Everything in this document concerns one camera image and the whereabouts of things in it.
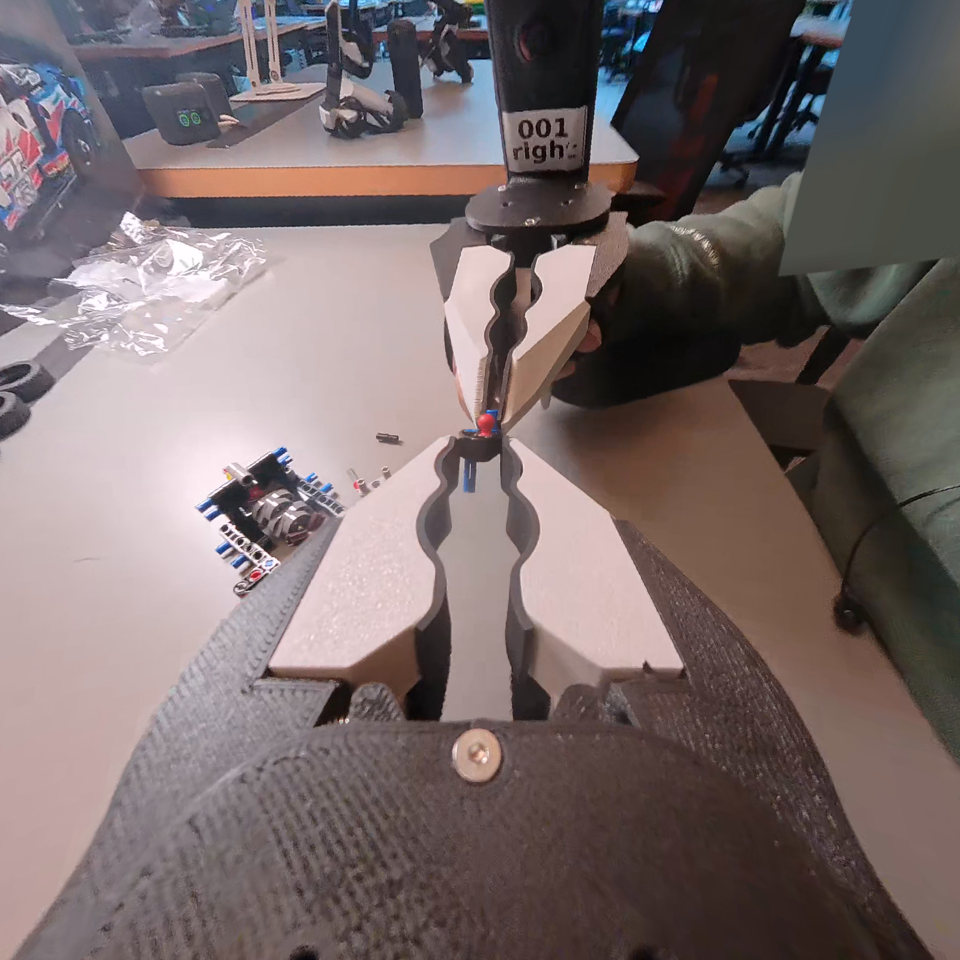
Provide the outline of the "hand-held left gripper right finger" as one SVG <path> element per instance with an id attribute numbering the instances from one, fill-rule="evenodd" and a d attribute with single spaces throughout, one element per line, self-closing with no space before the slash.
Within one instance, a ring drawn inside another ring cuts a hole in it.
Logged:
<path id="1" fill-rule="evenodd" d="M 518 552 L 505 633 L 513 696 L 681 678 L 681 654 L 614 517 L 515 439 L 503 442 L 501 486 Z"/>

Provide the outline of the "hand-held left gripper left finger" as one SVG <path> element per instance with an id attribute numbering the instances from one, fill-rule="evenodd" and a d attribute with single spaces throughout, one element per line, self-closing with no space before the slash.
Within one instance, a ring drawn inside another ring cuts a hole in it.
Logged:
<path id="1" fill-rule="evenodd" d="M 269 659 L 281 679 L 371 683 L 406 697 L 432 668 L 419 652 L 447 579 L 455 438 L 440 437 L 343 516 Z"/>

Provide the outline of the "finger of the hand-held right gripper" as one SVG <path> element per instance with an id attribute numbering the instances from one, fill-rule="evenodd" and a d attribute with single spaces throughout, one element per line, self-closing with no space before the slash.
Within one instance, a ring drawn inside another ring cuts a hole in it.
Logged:
<path id="1" fill-rule="evenodd" d="M 444 318 L 463 408 L 477 432 L 481 418 L 499 414 L 506 402 L 516 294 L 512 254 L 495 246 L 461 250 Z"/>
<path id="2" fill-rule="evenodd" d="M 581 343 L 597 248 L 568 244 L 539 254 L 530 270 L 532 301 L 522 331 L 509 349 L 502 388 L 500 429 L 504 434 L 539 402 Z"/>

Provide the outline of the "black triangular lego piece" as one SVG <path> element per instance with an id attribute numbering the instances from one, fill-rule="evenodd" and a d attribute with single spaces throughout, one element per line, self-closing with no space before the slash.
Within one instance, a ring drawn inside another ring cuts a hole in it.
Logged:
<path id="1" fill-rule="evenodd" d="M 502 434 L 496 410 L 480 414 L 475 428 L 464 429 L 455 438 L 454 451 L 464 462 L 490 462 L 500 456 L 501 450 Z"/>

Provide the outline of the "person's right forearm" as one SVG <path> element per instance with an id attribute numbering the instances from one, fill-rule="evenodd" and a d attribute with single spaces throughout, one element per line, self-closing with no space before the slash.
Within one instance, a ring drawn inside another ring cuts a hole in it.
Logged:
<path id="1" fill-rule="evenodd" d="M 779 273 L 801 179 L 719 212 L 632 228 L 609 280 L 623 281 L 619 331 L 555 381 L 552 396 L 584 409 L 629 403 L 718 377 L 746 346 L 789 349 L 826 326 L 810 282 Z"/>

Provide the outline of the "lego car chassis assembly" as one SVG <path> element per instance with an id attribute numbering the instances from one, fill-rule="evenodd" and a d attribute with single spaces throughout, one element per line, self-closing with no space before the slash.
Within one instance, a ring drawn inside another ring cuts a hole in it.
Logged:
<path id="1" fill-rule="evenodd" d="M 233 593 L 247 597 L 315 532 L 342 518 L 346 507 L 333 485 L 301 475 L 285 446 L 248 464 L 231 462 L 224 480 L 197 505 L 216 530 L 216 554 L 237 574 Z"/>

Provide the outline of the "lego set box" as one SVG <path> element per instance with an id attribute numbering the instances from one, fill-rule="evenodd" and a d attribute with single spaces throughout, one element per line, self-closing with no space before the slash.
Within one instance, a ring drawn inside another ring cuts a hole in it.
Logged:
<path id="1" fill-rule="evenodd" d="M 38 244 L 86 202 L 134 197 L 139 181 L 77 58 L 3 31 L 2 258 Z"/>

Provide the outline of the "person's right hand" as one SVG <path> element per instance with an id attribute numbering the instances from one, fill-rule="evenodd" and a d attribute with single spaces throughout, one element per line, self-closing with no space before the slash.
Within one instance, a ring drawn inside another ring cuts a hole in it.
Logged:
<path id="1" fill-rule="evenodd" d="M 596 353 L 607 340 L 618 334 L 622 287 L 623 280 L 613 278 L 589 301 L 590 312 L 582 340 L 558 372 L 556 381 L 571 377 L 581 359 Z"/>

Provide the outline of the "grey desk with wooden edge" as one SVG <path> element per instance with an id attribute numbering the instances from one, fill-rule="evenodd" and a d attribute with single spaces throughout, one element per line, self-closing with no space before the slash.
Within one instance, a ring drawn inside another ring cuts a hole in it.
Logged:
<path id="1" fill-rule="evenodd" d="M 319 97 L 232 146 L 173 146 L 156 130 L 126 138 L 152 194 L 169 199 L 471 196 L 505 180 L 494 77 L 474 62 L 471 84 L 423 79 L 423 116 L 390 134 L 328 133 Z"/>

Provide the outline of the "black mesh office chair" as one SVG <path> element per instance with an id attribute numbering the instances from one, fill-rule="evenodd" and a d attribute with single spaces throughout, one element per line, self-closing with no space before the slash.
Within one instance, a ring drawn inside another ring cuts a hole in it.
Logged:
<path id="1" fill-rule="evenodd" d="M 801 1 L 666 1 L 610 125 L 654 188 L 638 222 L 690 214 L 732 132 L 782 67 Z"/>

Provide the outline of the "spare black white gripper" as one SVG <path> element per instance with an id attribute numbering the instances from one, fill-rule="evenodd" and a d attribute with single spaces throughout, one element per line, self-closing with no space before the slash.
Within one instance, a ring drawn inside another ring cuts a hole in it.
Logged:
<path id="1" fill-rule="evenodd" d="M 372 28 L 359 15 L 358 2 L 349 2 L 348 24 L 341 4 L 326 3 L 327 64 L 318 112 L 322 126 L 333 137 L 360 138 L 391 134 L 410 118 L 400 93 L 378 93 L 359 83 L 373 72 L 375 45 Z"/>

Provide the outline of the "crumpled clear plastic bag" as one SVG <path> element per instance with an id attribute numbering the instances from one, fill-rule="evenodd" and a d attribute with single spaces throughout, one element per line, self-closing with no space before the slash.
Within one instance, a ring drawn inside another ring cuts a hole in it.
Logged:
<path id="1" fill-rule="evenodd" d="M 266 272 L 263 243 L 126 213 L 103 246 L 38 294 L 2 294 L 2 314 L 56 329 L 68 350 L 154 358 L 179 347 Z"/>

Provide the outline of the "person's green sweatshirt torso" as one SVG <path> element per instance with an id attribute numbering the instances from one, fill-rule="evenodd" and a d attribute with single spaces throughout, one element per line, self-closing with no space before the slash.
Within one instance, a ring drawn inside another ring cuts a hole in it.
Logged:
<path id="1" fill-rule="evenodd" d="M 808 508 L 864 621 L 959 751 L 959 268 L 937 262 L 870 333 L 824 410 Z"/>

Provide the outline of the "black charger case green lights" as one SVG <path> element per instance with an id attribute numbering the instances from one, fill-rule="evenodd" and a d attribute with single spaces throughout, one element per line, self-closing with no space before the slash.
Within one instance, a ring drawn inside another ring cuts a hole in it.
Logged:
<path id="1" fill-rule="evenodd" d="M 144 86 L 141 92 L 154 126 L 172 146 L 220 139 L 222 118 L 234 118 L 222 78 L 216 73 L 181 73 L 173 82 Z"/>

